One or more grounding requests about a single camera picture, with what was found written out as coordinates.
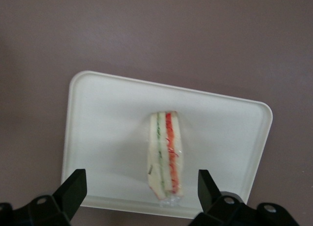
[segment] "plastic tray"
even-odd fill
[[[147,183],[150,114],[177,111],[184,150],[184,198],[158,205]],[[262,102],[92,71],[70,84],[62,180],[85,168],[82,206],[194,218],[198,170],[246,203],[272,122]]]

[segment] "green filling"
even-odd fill
[[[164,175],[163,175],[163,159],[162,159],[162,152],[161,152],[161,128],[160,128],[159,121],[160,121],[160,114],[157,113],[156,134],[157,134],[158,161],[160,164],[161,186],[162,186],[162,190],[165,192]]]

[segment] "wrapped sandwich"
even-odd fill
[[[177,112],[151,115],[148,182],[160,205],[175,206],[183,196],[183,155]]]

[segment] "mauve background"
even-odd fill
[[[249,206],[313,223],[313,0],[0,0],[0,202],[60,185],[68,85],[94,70],[260,100]],[[190,220],[81,207],[74,226]]]

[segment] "screw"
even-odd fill
[[[270,213],[276,213],[276,209],[272,205],[265,205],[264,208],[265,208],[265,210],[267,210]]]
[[[234,201],[232,198],[230,198],[230,197],[224,198],[224,201],[225,201],[227,204],[234,204],[234,203],[235,203],[235,201]]]
[[[38,201],[37,201],[37,204],[42,204],[42,203],[45,203],[47,201],[46,198],[40,198]]]

